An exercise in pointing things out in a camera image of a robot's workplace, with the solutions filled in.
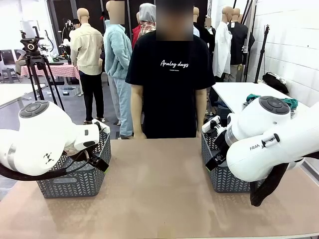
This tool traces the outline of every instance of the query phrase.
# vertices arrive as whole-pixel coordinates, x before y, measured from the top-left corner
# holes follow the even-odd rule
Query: pink tablecloth
[[[61,76],[61,77],[75,77],[76,79],[80,80],[79,71],[73,65],[69,65],[64,63],[64,65],[59,66],[50,66],[53,76]],[[43,70],[38,70],[37,66],[35,66],[36,73],[39,76],[44,76]],[[22,66],[21,68],[21,75],[29,75],[27,66]]]

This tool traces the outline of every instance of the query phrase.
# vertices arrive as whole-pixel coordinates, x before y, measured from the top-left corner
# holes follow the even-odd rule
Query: perforated basket
[[[218,152],[218,147],[214,144],[214,138],[210,137],[206,133],[202,133],[201,137],[201,154],[204,164]],[[217,193],[249,193],[249,182],[236,178],[227,167],[227,163],[224,162],[221,165],[214,168],[212,171],[208,171],[209,178],[213,184],[213,188]]]
[[[100,142],[93,151],[108,164],[111,160],[111,142],[110,134],[100,133]],[[61,169],[69,165],[72,159],[67,156],[61,156],[52,170]],[[68,171],[76,169],[84,162],[74,162]],[[72,197],[92,197],[96,196],[101,188],[105,174],[87,164],[83,168],[68,175],[37,181],[39,188],[45,198],[72,198]]]

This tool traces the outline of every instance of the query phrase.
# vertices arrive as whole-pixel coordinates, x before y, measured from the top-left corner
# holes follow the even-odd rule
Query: green object
[[[254,99],[259,98],[259,97],[261,97],[261,96],[250,94],[249,96],[247,96],[246,102],[249,103],[250,101],[253,101]],[[284,98],[281,100],[286,102],[292,111],[294,111],[298,106],[298,101],[296,99]]]

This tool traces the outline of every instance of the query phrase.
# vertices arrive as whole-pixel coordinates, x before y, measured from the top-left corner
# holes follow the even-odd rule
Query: teal fabric
[[[131,41],[121,25],[110,24],[110,20],[106,20],[105,25],[105,72],[113,78],[125,80],[132,55]]]
[[[254,94],[250,94],[249,96],[247,96],[247,99],[246,99],[246,102],[250,102],[251,100],[253,101],[254,99],[258,98],[258,97],[261,97],[261,96],[258,96],[258,95],[254,95]],[[292,111],[294,111],[297,106],[298,106],[298,101],[296,99],[288,99],[288,98],[284,98],[284,99],[281,99],[283,100],[284,102],[287,103],[287,105],[290,107],[290,109]]]

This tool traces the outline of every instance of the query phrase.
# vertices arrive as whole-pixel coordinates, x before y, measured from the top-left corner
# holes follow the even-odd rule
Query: chair
[[[18,80],[19,82],[21,82],[13,68],[7,68],[2,70],[2,75],[3,75],[3,82],[5,82],[5,80],[8,80],[10,84],[14,83],[14,80]]]

